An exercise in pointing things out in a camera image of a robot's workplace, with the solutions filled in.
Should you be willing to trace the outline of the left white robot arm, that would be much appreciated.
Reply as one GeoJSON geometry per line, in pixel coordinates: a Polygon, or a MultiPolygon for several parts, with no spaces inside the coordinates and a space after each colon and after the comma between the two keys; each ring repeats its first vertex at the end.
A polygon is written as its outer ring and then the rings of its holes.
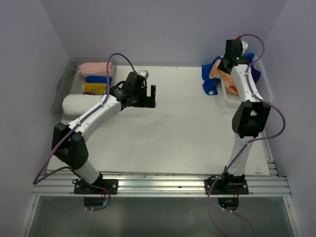
{"type": "Polygon", "coordinates": [[[85,188],[92,194],[102,190],[100,172],[88,160],[86,142],[112,116],[127,107],[155,108],[156,86],[147,94],[148,71],[131,72],[125,81],[110,88],[91,109],[68,124],[58,123],[53,132],[52,152],[85,180],[85,188]]]}

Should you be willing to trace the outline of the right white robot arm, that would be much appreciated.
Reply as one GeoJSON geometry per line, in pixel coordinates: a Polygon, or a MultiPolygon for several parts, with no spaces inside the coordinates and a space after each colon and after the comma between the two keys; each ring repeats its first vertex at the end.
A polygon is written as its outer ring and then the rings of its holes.
{"type": "Polygon", "coordinates": [[[240,105],[232,118],[235,141],[232,155],[220,178],[222,192],[231,194],[243,185],[252,143],[264,130],[271,107],[264,105],[251,74],[251,62],[244,52],[248,45],[240,39],[226,40],[225,54],[218,69],[234,80],[240,105]]]}

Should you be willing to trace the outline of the white towel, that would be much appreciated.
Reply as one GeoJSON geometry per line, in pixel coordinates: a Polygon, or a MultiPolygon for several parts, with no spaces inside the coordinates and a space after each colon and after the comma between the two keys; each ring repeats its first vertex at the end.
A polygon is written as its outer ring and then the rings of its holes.
{"type": "Polygon", "coordinates": [[[101,101],[102,95],[70,94],[62,103],[64,114],[81,116],[101,101]]]}

